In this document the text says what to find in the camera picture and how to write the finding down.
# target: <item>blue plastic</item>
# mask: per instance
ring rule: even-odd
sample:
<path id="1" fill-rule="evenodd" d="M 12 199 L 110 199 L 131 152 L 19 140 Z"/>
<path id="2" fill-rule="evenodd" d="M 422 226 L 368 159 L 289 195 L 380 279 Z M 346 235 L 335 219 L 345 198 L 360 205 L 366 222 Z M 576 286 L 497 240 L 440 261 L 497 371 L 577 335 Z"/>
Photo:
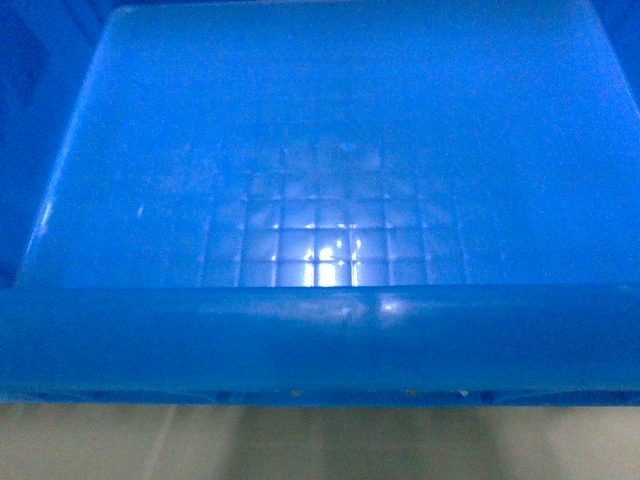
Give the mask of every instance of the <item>blue plastic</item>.
<path id="1" fill-rule="evenodd" d="M 640 403 L 640 2 L 28 3 L 5 399 Z"/>

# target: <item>blue plastic crate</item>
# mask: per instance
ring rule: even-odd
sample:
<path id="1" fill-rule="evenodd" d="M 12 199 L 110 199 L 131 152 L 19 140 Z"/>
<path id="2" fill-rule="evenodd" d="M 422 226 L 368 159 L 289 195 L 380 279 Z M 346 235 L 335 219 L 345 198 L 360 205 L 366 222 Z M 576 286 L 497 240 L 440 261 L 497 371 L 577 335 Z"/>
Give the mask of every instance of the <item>blue plastic crate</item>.
<path id="1" fill-rule="evenodd" d="M 2 398 L 640 404 L 640 2 L 134 3 L 0 2 Z"/>

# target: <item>gray floor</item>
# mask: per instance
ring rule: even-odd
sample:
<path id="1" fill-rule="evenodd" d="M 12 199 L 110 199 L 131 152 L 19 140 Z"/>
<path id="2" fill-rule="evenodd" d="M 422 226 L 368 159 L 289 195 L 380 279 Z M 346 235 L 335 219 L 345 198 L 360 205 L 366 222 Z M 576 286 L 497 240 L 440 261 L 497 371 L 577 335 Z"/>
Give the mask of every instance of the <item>gray floor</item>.
<path id="1" fill-rule="evenodd" d="M 637 479 L 640 410 L 5 405 L 0 478 Z"/>

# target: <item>grid pattern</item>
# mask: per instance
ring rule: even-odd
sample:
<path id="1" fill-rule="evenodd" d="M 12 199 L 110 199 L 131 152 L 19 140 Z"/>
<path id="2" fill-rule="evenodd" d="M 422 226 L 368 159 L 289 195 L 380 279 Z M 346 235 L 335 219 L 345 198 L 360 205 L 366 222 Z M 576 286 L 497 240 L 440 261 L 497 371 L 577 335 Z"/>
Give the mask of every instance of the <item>grid pattern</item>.
<path id="1" fill-rule="evenodd" d="M 336 137 L 283 143 L 214 154 L 187 146 L 157 160 L 146 201 L 116 216 L 135 217 L 133 228 L 111 228 L 123 236 L 105 247 L 136 240 L 136 272 L 120 278 L 166 287 L 504 281 L 488 192 L 436 173 L 426 154 Z"/>

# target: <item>blue container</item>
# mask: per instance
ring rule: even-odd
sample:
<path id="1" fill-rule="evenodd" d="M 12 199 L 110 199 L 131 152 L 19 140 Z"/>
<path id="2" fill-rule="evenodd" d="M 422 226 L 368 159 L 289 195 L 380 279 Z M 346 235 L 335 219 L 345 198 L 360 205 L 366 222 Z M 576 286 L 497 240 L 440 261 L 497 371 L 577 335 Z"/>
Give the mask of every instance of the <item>blue container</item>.
<path id="1" fill-rule="evenodd" d="M 640 2 L 120 3 L 0 2 L 2 399 L 640 404 Z"/>

